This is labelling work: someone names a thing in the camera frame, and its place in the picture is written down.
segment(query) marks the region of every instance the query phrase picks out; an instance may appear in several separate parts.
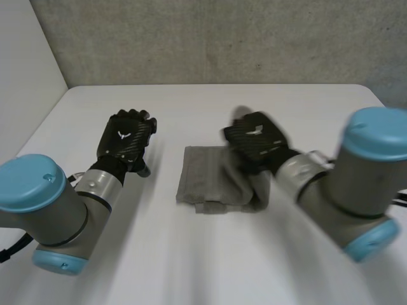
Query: carbon fiber hand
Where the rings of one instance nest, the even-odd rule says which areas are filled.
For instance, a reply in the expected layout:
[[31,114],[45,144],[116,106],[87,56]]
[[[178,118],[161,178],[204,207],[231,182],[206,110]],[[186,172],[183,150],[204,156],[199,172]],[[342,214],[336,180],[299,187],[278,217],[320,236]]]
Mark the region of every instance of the carbon fiber hand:
[[249,173],[265,170],[276,149],[288,148],[284,134],[262,112],[233,120],[232,126],[223,132],[230,146],[242,158],[242,169]]
[[147,111],[120,110],[107,122],[97,148],[97,157],[117,158],[127,165],[129,172],[137,172],[145,177],[149,175],[149,170],[143,160],[144,149],[156,130],[157,120],[149,119]]

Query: robotic hand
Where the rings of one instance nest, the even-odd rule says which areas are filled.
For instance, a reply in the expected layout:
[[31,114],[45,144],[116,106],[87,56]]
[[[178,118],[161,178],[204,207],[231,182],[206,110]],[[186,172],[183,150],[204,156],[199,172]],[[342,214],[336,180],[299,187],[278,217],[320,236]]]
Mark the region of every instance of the robotic hand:
[[75,188],[47,156],[28,154],[0,166],[0,226],[27,234],[0,252],[0,262],[33,237],[33,263],[51,272],[78,275],[117,202],[127,172],[149,175],[143,156],[157,121],[146,111],[121,110],[110,117],[97,161]]
[[353,260],[364,261],[399,232],[386,211],[407,181],[407,112],[384,107],[355,112],[333,169],[291,149],[263,113],[246,114],[224,136],[242,170],[269,170],[279,187]]
[[150,171],[143,160],[144,149],[156,131],[157,120],[149,119],[147,111],[121,110],[110,117],[97,148],[97,157],[114,157],[126,165],[128,172],[148,177]]

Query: white table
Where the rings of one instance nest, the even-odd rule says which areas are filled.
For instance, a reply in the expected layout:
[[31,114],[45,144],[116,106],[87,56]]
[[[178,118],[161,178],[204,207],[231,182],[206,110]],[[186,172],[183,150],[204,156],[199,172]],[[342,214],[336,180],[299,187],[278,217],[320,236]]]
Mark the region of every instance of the white table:
[[[35,243],[0,266],[1,304],[405,304],[403,233],[384,254],[353,264],[276,187],[257,214],[197,215],[175,201],[185,146],[223,145],[232,109],[271,115],[303,151],[333,155],[346,119],[379,106],[358,85],[84,86],[69,90],[20,154],[43,153],[70,175],[86,170],[109,116],[146,109],[158,120],[148,179],[127,177],[93,256],[78,277],[31,264]],[[20,237],[0,231],[0,248]]]

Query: folded towel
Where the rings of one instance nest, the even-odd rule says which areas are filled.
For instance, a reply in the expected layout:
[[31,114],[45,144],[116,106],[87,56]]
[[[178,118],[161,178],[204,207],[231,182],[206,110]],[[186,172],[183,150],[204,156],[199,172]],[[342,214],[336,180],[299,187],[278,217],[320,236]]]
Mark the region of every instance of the folded towel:
[[195,205],[196,213],[224,214],[264,210],[270,175],[243,174],[239,158],[227,147],[185,147],[176,199]]

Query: gray wall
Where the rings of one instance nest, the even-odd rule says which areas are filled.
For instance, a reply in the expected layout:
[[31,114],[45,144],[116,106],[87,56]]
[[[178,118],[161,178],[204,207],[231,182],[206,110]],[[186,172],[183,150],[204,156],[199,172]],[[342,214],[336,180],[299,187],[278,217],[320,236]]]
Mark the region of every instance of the gray wall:
[[31,0],[70,87],[357,83],[407,107],[407,0]]

